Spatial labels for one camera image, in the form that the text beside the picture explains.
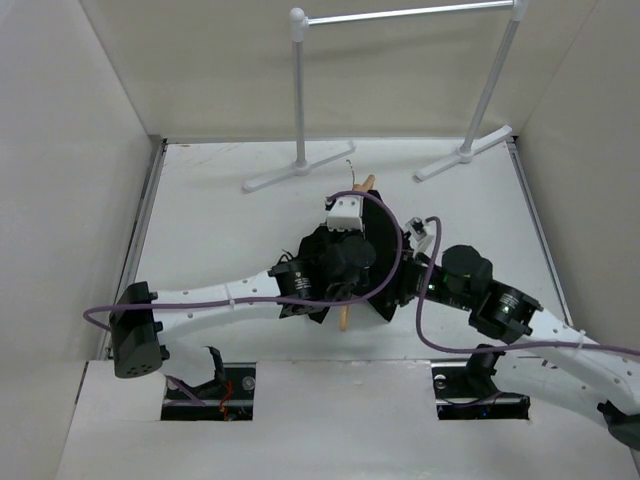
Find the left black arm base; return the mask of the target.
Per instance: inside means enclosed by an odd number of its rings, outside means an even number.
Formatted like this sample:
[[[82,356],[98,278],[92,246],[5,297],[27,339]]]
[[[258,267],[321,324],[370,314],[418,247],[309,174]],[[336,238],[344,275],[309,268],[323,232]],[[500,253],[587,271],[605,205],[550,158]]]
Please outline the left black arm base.
[[[192,386],[167,378],[161,421],[252,421],[257,384],[255,363],[227,363],[220,351],[208,347],[213,377]]]

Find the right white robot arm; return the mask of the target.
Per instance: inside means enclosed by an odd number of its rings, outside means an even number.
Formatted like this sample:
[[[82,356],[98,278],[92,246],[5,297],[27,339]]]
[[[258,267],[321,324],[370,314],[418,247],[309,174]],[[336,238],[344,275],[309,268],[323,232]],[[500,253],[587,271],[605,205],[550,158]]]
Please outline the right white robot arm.
[[[423,253],[407,258],[400,297],[468,312],[469,325],[487,343],[440,350],[468,356],[463,380],[471,393],[540,398],[592,420],[618,442],[638,449],[639,355],[593,341],[538,300],[494,280],[492,263],[473,247],[456,245],[440,260]]]

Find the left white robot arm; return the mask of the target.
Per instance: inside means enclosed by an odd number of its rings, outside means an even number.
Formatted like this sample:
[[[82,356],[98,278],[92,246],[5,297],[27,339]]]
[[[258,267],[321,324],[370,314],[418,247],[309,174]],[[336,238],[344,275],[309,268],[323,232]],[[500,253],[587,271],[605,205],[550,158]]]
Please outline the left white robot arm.
[[[185,291],[129,285],[109,314],[114,370],[134,379],[159,370],[176,340],[215,324],[307,317],[323,322],[330,308],[365,297],[378,262],[361,231],[324,227],[303,239],[297,256],[240,280]]]

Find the wooden clothes hanger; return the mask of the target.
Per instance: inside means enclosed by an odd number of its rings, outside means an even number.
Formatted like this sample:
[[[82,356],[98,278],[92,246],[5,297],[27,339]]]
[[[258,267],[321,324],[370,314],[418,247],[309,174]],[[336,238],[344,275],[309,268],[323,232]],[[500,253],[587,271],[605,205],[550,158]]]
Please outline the wooden clothes hanger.
[[[351,161],[347,160],[347,163],[352,168]],[[376,177],[373,174],[369,174],[362,183],[357,183],[356,177],[355,177],[355,170],[353,168],[351,169],[351,173],[352,173],[352,180],[353,180],[353,185],[352,185],[353,191],[369,192],[370,190],[373,189],[376,181]],[[342,333],[346,332],[348,329],[349,313],[350,313],[349,305],[343,306],[341,308],[340,318],[339,318],[339,330]]]

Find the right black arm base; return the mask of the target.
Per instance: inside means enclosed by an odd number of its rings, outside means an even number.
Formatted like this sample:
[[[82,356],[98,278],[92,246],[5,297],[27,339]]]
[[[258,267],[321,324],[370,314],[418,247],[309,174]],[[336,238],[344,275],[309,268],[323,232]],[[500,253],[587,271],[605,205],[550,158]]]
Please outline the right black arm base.
[[[504,352],[475,353],[462,360],[431,363],[439,420],[528,420],[526,395],[500,391],[493,382]]]

